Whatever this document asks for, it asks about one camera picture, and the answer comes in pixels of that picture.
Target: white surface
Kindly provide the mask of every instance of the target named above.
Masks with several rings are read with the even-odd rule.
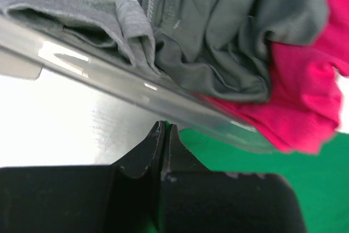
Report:
[[[340,76],[337,84],[344,97],[340,114],[341,126],[337,131],[349,134],[349,79]]]
[[[47,70],[35,81],[0,83],[0,167],[110,164],[160,120]]]

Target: fabric fold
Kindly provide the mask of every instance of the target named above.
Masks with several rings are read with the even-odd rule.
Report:
[[[328,0],[329,24],[312,46],[272,44],[273,91],[263,105],[210,98],[253,124],[278,150],[317,154],[340,124],[338,73],[349,76],[349,6]]]
[[[152,27],[137,0],[0,0],[0,10],[33,29],[68,32],[106,51],[117,49],[133,67],[159,73]]]
[[[238,102],[270,97],[270,41],[310,45],[326,0],[165,0],[156,65],[181,87]]]

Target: dark gray shirt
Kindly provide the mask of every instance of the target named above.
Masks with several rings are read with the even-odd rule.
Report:
[[[310,45],[328,17],[326,0],[141,1],[155,64],[185,89],[241,102],[270,96],[270,41]]]

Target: gray fabric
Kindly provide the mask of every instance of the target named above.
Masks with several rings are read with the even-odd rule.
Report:
[[[0,0],[0,10],[31,28],[116,49],[134,67],[159,73],[152,27],[137,0]]]
[[[310,45],[327,22],[326,0],[155,0],[155,64],[190,91],[267,101],[269,41]]]

